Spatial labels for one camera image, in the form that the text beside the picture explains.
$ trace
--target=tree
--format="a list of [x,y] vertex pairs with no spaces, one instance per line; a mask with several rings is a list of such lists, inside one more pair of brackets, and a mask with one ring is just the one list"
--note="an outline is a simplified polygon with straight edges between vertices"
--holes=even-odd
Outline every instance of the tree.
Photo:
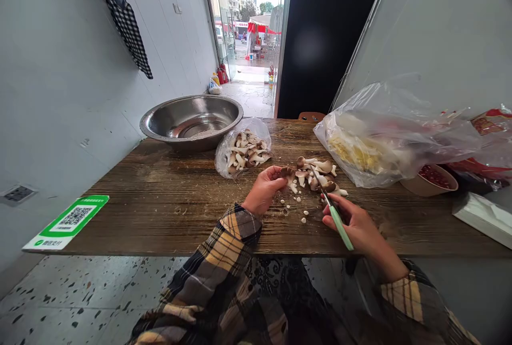
[[240,20],[247,22],[249,17],[256,15],[256,8],[252,2],[248,2],[245,6],[240,9]]
[[274,9],[274,6],[270,1],[260,4],[260,14],[264,14],[265,12],[271,12]]

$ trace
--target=fire extinguisher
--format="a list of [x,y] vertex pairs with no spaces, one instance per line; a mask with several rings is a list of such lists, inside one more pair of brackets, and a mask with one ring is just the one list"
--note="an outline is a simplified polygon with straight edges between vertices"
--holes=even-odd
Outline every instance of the fire extinguisher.
[[229,77],[228,71],[226,70],[226,64],[224,64],[224,62],[220,65],[220,69],[224,72],[224,82],[227,84],[229,82]]
[[224,85],[224,74],[222,73],[221,68],[217,68],[217,76],[219,78],[219,84]]

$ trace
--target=stainless steel bowl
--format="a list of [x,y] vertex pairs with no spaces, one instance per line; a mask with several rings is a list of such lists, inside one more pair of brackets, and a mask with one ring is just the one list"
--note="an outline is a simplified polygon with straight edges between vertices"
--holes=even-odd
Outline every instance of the stainless steel bowl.
[[244,116],[242,106],[227,97],[193,95],[157,105],[140,120],[142,132],[175,151],[215,149]]

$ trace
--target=person's left hand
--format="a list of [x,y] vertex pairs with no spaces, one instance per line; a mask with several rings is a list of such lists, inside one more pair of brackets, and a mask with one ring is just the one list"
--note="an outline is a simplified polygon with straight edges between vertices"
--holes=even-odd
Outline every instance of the person's left hand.
[[279,177],[280,166],[270,166],[258,174],[251,191],[242,203],[242,207],[252,214],[264,214],[272,203],[272,198],[287,180]]

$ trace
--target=black checkered towel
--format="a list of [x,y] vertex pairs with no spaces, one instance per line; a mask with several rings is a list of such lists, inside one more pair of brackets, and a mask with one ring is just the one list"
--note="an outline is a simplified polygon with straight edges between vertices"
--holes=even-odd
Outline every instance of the black checkered towel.
[[105,0],[105,2],[110,9],[117,31],[132,55],[133,61],[149,79],[152,79],[153,75],[149,67],[148,57],[131,5],[126,0]]

